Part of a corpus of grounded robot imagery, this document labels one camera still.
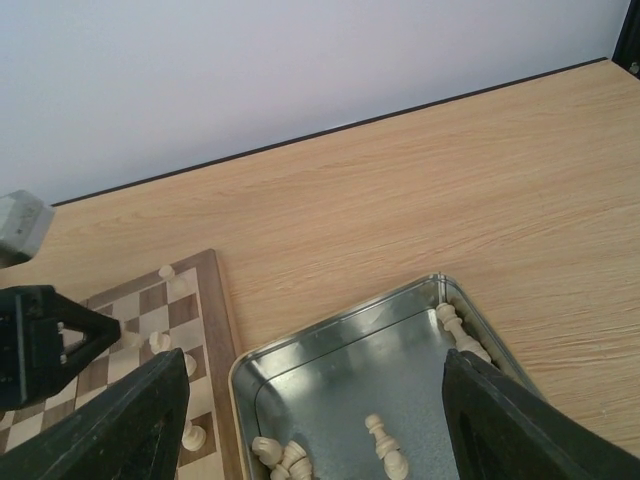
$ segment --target silver tray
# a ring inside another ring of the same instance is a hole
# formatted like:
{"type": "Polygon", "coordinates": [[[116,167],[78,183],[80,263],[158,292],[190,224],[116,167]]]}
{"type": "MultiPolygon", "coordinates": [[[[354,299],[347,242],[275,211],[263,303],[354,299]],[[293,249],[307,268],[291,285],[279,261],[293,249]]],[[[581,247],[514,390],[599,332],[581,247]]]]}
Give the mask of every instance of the silver tray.
{"type": "Polygon", "coordinates": [[[458,478],[441,388],[453,337],[427,309],[449,302],[504,373],[540,396],[455,280],[422,278],[240,358],[231,372],[245,475],[268,480],[256,436],[302,445],[319,480],[384,480],[364,425],[378,413],[409,478],[458,478]]]}

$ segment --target chessboard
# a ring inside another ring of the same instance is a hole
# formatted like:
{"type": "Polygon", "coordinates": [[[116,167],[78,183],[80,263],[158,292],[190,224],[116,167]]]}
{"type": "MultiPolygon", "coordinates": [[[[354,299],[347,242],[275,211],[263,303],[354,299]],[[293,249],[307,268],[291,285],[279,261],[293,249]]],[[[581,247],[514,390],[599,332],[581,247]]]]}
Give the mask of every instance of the chessboard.
{"type": "Polygon", "coordinates": [[[123,322],[125,330],[140,335],[142,346],[125,348],[118,341],[59,394],[6,412],[0,420],[0,454],[56,424],[152,358],[149,336],[160,332],[169,335],[172,348],[182,348],[196,361],[189,377],[187,419],[206,433],[204,446],[197,451],[181,447],[176,478],[241,478],[227,383],[240,345],[220,264],[215,251],[206,250],[171,267],[175,278],[182,279],[178,293],[156,270],[81,302],[123,322]]]}

